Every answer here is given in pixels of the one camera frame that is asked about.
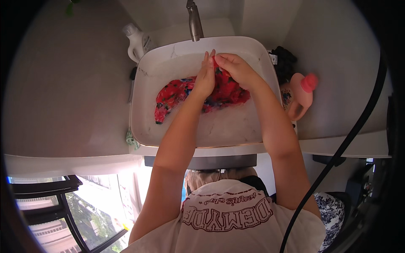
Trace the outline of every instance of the stainless steel faucet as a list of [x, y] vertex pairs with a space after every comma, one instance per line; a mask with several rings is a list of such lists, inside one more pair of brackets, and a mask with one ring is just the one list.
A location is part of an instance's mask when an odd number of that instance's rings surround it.
[[200, 38], [204, 37], [204, 34], [196, 3], [194, 3], [193, 0], [187, 0], [186, 7], [189, 14], [188, 23], [190, 26], [191, 39], [193, 41], [199, 41]]

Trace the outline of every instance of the red floral fabric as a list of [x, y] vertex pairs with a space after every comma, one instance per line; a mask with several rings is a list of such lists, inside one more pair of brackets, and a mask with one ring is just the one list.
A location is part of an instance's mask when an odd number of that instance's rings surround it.
[[[220, 68], [214, 58], [215, 88], [202, 107], [203, 113], [234, 104], [243, 104], [250, 98], [248, 90], [239, 87], [229, 72]], [[169, 82], [156, 97], [155, 122], [162, 124], [173, 108], [185, 100], [194, 88], [196, 77], [177, 79]]]

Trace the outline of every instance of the pink bottle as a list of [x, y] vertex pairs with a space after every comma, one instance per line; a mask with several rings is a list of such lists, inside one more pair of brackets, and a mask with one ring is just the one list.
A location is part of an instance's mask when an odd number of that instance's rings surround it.
[[318, 85], [316, 75], [295, 73], [289, 83], [280, 86], [283, 108], [291, 121], [299, 120], [312, 104], [312, 91]]

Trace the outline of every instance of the black window frame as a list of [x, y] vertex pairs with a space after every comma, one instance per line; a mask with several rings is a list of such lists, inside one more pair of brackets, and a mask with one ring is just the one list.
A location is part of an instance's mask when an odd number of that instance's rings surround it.
[[77, 191], [83, 183], [76, 175], [64, 176], [64, 181], [34, 183], [34, 184], [10, 184], [15, 198], [41, 198]]
[[83, 183], [76, 175], [64, 176], [64, 178], [64, 181], [48, 183], [10, 184], [14, 191], [15, 199], [40, 198], [56, 195], [58, 204], [55, 206], [22, 210], [27, 225], [37, 225], [64, 218], [82, 253], [100, 253], [128, 232], [126, 229], [122, 229], [94, 249], [90, 250], [76, 226], [65, 195], [68, 192], [79, 190], [79, 186]]

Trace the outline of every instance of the rectangular sink basin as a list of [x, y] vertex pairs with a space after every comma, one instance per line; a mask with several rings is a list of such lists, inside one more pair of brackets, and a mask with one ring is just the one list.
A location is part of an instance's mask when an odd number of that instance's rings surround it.
[[[170, 81], [196, 76], [205, 51], [235, 53], [241, 56], [270, 86], [281, 104], [281, 95], [273, 63], [264, 46], [255, 39], [241, 36], [202, 38], [156, 48], [139, 62], [131, 104], [131, 130], [144, 146], [158, 147], [174, 119], [174, 110], [164, 123], [155, 123], [158, 92]], [[253, 99], [202, 114], [197, 131], [198, 148], [232, 147], [262, 142], [259, 119]]]

